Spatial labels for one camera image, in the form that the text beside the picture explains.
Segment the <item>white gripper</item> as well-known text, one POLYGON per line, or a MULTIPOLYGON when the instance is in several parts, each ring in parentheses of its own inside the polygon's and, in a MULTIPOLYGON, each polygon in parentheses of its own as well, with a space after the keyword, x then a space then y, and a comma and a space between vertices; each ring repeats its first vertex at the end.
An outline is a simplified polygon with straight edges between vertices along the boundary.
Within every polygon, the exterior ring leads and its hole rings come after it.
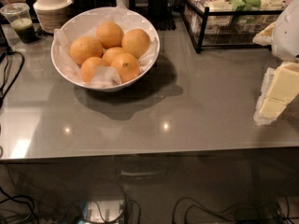
POLYGON ((266 70, 255 106, 254 121, 268 125, 299 94, 299 63, 294 63, 299 61, 299 0, 292 0, 276 22, 254 36, 252 42, 261 46, 272 44, 273 55, 284 61, 277 69, 266 70))

